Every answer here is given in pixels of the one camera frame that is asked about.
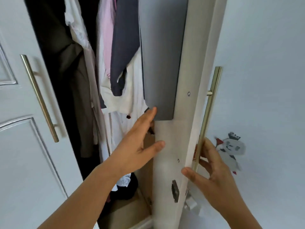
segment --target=door handle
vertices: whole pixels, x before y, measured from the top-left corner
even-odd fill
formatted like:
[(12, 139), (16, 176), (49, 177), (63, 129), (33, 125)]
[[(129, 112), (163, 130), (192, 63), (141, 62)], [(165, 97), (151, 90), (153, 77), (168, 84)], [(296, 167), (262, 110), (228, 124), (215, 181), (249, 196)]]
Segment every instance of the door handle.
[(24, 66), (25, 66), (25, 70), (27, 71), (27, 75), (28, 75), (28, 77), (29, 77), (29, 79), (30, 79), (30, 81), (32, 83), (34, 92), (35, 92), (36, 97), (38, 99), (38, 102), (40, 104), (41, 110), (42, 110), (42, 112), (44, 114), (45, 120), (46, 120), (46, 122), (47, 122), (47, 124), (49, 126), (50, 131), (51, 131), (51, 134), (52, 134), (52, 137), (54, 139), (54, 142), (59, 142), (57, 133), (55, 131), (55, 127), (54, 127), (54, 125), (52, 123), (50, 114), (49, 114), (48, 109), (47, 109), (47, 107), (45, 105), (45, 102), (43, 100), (43, 96), (41, 95), (39, 86), (38, 86), (38, 84), (36, 82), (36, 78), (34, 76), (34, 73), (33, 73), (33, 70), (31, 68), (31, 65), (29, 63), (29, 60), (28, 60), (26, 55), (20, 55), (20, 56), (21, 56), (21, 59), (23, 61)]
[(197, 171), (197, 168), (198, 168), (201, 148), (202, 148), (204, 137), (207, 133), (208, 124), (209, 124), (209, 120), (211, 117), (212, 106), (214, 103), (215, 93), (217, 91), (221, 72), (222, 72), (222, 67), (216, 66), (215, 70), (214, 70), (213, 79), (212, 79), (211, 89), (207, 93), (208, 102), (207, 102), (206, 110), (204, 112), (200, 136), (199, 136), (199, 140), (198, 140), (198, 145), (197, 145), (197, 150), (196, 150), (196, 155), (195, 155), (196, 162), (195, 162), (195, 164), (193, 164), (193, 170), (195, 170), (195, 171)]

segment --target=wardrobe door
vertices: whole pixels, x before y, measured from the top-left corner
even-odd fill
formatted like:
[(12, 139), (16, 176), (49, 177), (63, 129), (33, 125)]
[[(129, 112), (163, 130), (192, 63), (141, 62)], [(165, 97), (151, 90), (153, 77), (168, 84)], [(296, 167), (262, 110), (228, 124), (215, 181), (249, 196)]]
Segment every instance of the wardrobe door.
[(37, 228), (82, 183), (24, 0), (0, 0), (0, 151), (0, 228)]
[(192, 166), (225, 3), (226, 0), (188, 2), (173, 120), (155, 122), (156, 141), (166, 142), (154, 158), (155, 229), (176, 229), (179, 225), (188, 181), (181, 169)]

